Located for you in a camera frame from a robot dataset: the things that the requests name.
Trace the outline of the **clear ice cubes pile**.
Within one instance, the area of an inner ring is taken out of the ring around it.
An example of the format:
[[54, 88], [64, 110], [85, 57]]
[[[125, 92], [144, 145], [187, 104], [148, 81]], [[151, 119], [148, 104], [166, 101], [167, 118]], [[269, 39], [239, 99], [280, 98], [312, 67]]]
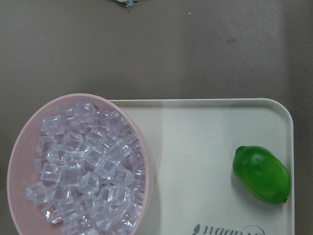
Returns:
[[135, 130], [117, 110], [79, 101], [44, 118], [26, 189], [65, 235], [129, 235], [145, 196], [145, 161]]

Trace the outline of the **pink bowl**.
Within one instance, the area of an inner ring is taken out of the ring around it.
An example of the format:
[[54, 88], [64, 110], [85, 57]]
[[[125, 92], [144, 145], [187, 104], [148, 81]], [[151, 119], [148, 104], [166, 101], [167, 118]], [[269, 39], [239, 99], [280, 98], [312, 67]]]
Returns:
[[60, 235], [61, 225], [51, 225], [42, 216], [26, 197], [26, 188], [39, 179], [35, 171], [34, 161], [38, 156], [36, 151], [38, 137], [41, 134], [43, 118], [58, 113], [61, 109], [76, 104], [79, 100], [91, 101], [96, 107], [107, 110], [117, 110], [125, 115], [131, 127], [136, 131], [142, 146], [146, 164], [146, 193], [141, 215], [131, 231], [136, 234], [146, 214], [154, 192], [155, 166], [146, 136], [138, 121], [126, 112], [126, 107], [135, 107], [144, 103], [144, 100], [106, 100], [93, 94], [67, 94], [58, 97], [41, 107], [24, 125], [12, 149], [7, 172], [7, 197], [15, 227], [21, 235]]

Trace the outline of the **cream plastic tray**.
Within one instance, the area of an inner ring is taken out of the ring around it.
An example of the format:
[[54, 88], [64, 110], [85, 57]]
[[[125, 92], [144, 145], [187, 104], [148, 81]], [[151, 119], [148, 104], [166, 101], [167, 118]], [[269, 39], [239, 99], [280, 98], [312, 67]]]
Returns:
[[293, 173], [293, 121], [265, 99], [116, 100], [138, 126], [155, 169], [139, 235], [292, 235], [294, 196], [272, 205], [235, 177], [239, 146], [268, 149]]

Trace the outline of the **green lime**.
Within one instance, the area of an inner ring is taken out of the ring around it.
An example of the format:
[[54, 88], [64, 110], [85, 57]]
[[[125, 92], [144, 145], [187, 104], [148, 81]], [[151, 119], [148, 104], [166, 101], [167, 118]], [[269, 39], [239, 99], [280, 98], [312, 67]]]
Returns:
[[291, 192], [287, 168], [267, 149], [240, 146], [235, 151], [232, 168], [238, 180], [259, 200], [282, 204]]

